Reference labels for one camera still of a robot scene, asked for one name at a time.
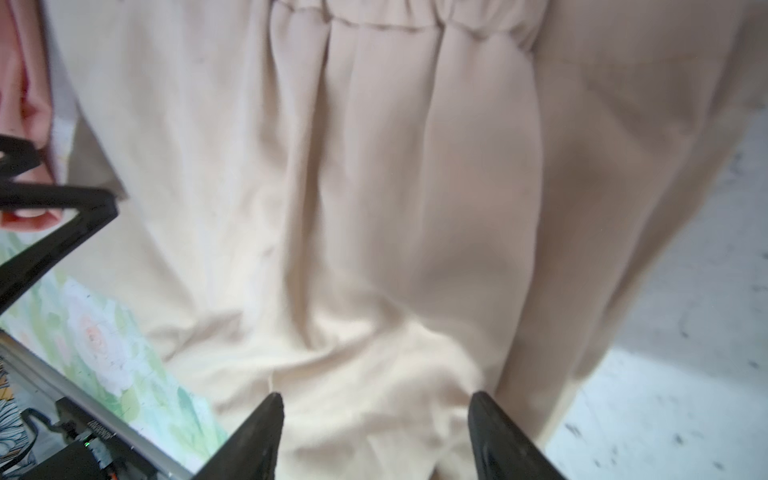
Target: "beige fabric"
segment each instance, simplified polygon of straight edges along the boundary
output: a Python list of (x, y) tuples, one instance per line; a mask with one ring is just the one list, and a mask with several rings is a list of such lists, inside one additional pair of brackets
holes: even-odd
[(766, 88), (734, 1), (48, 10), (128, 196), (65, 267), (227, 428), (282, 392), (280, 478), (473, 478), (478, 389), (543, 442)]

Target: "beige garment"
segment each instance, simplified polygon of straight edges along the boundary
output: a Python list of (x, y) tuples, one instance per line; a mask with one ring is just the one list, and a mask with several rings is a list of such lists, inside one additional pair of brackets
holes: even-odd
[(65, 266), (227, 428), (282, 392), (279, 478), (473, 478), (472, 392), (543, 442), (756, 109), (744, 5), (49, 2), (129, 197)]

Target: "pink fabric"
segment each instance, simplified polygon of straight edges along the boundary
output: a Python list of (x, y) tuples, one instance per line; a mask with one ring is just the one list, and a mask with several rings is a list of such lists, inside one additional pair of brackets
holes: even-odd
[[(37, 149), (43, 148), (51, 132), (52, 111), (37, 6), (29, 0), (0, 0), (0, 134), (27, 138)], [(41, 165), (16, 181), (50, 184), (53, 178)], [(0, 228), (32, 232), (60, 220), (60, 210), (2, 212)]]

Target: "floral print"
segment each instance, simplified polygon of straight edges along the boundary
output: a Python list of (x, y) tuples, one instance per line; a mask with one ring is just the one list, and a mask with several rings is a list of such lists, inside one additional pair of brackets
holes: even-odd
[[(0, 263), (44, 235), (0, 231)], [(227, 440), (207, 402), (165, 371), (130, 310), (55, 269), (0, 316), (0, 329), (191, 472)]]

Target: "silver metal edge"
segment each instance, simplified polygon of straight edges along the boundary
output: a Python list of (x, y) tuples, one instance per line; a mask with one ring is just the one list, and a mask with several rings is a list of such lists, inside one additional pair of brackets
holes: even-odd
[(0, 330), (0, 356), (50, 398), (68, 397), (72, 399), (103, 426), (121, 437), (127, 444), (132, 445), (162, 475), (167, 476), (170, 480), (190, 480), (192, 478), (192, 474), (185, 467), (139, 435), (114, 413), (107, 410), (80, 387), (67, 380), (56, 369), (39, 359), (2, 330)]

